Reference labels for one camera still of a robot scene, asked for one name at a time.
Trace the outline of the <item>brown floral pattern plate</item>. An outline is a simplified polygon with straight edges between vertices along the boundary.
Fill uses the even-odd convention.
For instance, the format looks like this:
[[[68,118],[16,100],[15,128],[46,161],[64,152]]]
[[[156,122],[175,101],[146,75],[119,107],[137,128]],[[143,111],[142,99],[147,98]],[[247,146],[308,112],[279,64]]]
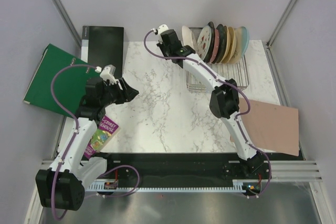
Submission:
[[[182,39],[184,46],[190,46],[195,50],[195,52],[198,51],[197,41],[194,33],[187,26],[182,26]]]

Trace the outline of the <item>white strawberry pattern plate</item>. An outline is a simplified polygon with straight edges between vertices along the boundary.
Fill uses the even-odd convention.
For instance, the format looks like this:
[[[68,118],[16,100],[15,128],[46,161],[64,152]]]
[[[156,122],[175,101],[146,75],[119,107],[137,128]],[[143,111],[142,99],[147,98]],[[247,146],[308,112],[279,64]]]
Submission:
[[[202,28],[197,39],[198,55],[204,62],[208,58],[212,37],[212,28],[211,26],[206,25]]]

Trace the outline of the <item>black rimmed beige plate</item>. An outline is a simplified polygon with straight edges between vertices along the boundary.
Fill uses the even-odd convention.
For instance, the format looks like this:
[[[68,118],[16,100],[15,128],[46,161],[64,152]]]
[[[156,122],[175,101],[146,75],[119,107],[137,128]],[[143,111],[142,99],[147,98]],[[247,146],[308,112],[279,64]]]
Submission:
[[[210,59],[213,55],[213,49],[214,49],[214,45],[215,45],[215,38],[216,38],[216,35],[215,35],[215,26],[214,26],[214,23],[212,21],[210,21],[208,23],[208,26],[210,27],[211,29],[211,39],[209,41],[209,50],[208,50],[208,53],[206,55],[206,58],[205,58],[205,62],[206,63],[209,63],[210,62]]]

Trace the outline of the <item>pink polka dot plate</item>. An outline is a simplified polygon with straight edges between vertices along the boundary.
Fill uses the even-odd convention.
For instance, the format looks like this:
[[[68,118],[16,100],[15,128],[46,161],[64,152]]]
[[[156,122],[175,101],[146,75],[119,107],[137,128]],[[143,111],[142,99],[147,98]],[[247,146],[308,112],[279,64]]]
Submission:
[[[217,28],[215,28],[215,40],[214,40],[214,48],[213,48],[213,53],[212,57],[210,59],[210,63],[214,63],[218,54],[218,49],[219,49],[219,42],[220,42],[220,34]]]

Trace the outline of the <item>wire dish rack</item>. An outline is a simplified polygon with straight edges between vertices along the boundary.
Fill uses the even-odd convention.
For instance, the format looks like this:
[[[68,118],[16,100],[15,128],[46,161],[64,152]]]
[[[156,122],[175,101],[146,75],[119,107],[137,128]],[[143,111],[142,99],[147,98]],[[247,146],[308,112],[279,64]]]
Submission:
[[[194,32],[196,38],[198,38],[201,29],[200,28],[190,28]],[[209,68],[214,70],[217,74],[228,77],[229,79],[233,78],[237,82],[239,89],[246,89],[249,82],[249,74],[247,70],[247,63],[245,55],[242,56],[240,61],[235,64],[229,63],[206,63]],[[203,84],[191,73],[186,73],[186,86],[189,92],[194,93],[209,93]]]

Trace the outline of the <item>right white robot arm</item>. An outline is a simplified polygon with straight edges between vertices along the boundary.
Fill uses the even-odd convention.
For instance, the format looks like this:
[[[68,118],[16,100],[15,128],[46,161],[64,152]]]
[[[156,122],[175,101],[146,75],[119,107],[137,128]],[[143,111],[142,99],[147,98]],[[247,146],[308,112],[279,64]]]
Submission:
[[[244,112],[239,109],[237,83],[234,79],[226,80],[212,70],[190,46],[183,46],[176,32],[165,25],[154,29],[159,37],[157,46],[165,59],[172,60],[181,68],[193,74],[211,92],[209,108],[212,114],[221,119],[234,140],[240,162],[241,174],[248,179],[259,173],[263,163],[257,148],[253,146],[242,122]]]

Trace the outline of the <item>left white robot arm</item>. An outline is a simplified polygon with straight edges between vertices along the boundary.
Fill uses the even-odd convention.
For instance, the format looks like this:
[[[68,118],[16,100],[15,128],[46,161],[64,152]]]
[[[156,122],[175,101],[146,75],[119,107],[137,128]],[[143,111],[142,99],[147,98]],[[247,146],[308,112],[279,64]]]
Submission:
[[[124,79],[112,83],[94,77],[87,81],[66,147],[48,169],[40,169],[35,177],[43,207],[76,211],[82,205],[86,189],[100,175],[103,178],[114,175],[115,165],[103,156],[91,157],[84,165],[80,162],[105,115],[105,108],[130,102],[138,94]]]

